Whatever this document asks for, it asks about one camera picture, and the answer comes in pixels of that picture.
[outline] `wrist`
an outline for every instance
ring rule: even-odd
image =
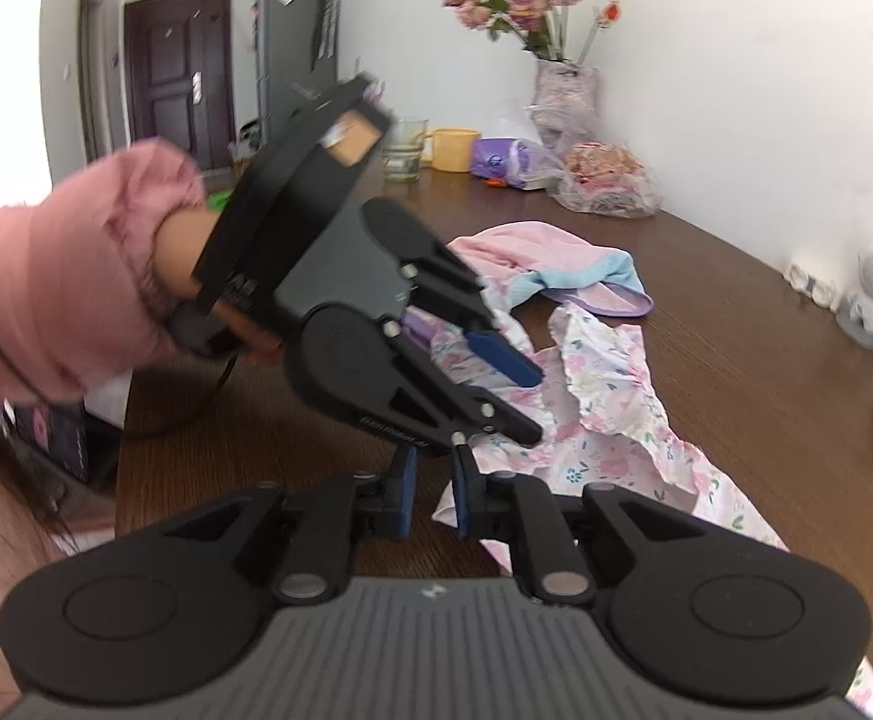
[[[170,214],[156,232],[153,271],[174,298],[195,298],[200,284],[193,268],[217,225],[219,214],[205,209],[185,209]]]

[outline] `flower vase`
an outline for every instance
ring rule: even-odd
[[[546,148],[557,147],[566,129],[569,111],[574,111],[578,121],[576,114],[584,111],[592,113],[596,119],[596,87],[598,73],[595,68],[568,61],[537,61],[536,94],[530,115]]]

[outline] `refrigerator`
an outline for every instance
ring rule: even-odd
[[[264,143],[337,82],[339,0],[257,0],[257,97]]]

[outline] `yellow mug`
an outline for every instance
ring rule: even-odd
[[[476,129],[439,127],[431,129],[425,138],[433,139],[433,156],[425,159],[433,170],[469,172],[473,162],[473,144],[479,138]]]

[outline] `glass cup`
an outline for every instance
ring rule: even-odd
[[[426,119],[398,119],[382,145],[382,167],[387,181],[416,181],[420,177]]]

